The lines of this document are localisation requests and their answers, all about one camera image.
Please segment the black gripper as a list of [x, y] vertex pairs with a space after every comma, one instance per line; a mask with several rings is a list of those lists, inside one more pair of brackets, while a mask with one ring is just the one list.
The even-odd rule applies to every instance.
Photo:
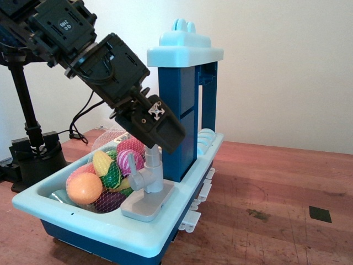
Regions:
[[[183, 142], [186, 131], [173, 111], [157, 95], [147, 99], [142, 93], [150, 71], [118, 35], [79, 43], [66, 51], [65, 63], [66, 75], [78, 76], [114, 109], [114, 120], [144, 145], [159, 145], [172, 154]], [[134, 104], [141, 107], [122, 108]]]

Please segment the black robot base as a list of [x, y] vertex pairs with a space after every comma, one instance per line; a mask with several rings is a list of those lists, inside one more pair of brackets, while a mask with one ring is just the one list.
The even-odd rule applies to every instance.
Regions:
[[43, 139], [38, 150], [27, 138], [12, 141], [11, 157], [1, 161], [1, 181], [11, 182], [11, 191], [20, 193], [67, 166], [58, 133], [44, 133]]

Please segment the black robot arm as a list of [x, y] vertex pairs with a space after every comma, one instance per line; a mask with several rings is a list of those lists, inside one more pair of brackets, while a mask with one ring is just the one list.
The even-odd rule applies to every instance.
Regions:
[[1, 63], [60, 65], [112, 110], [111, 118], [147, 147], [172, 153], [185, 129], [172, 110], [142, 87], [149, 69], [116, 34], [96, 42], [96, 15], [83, 1], [2, 1]]

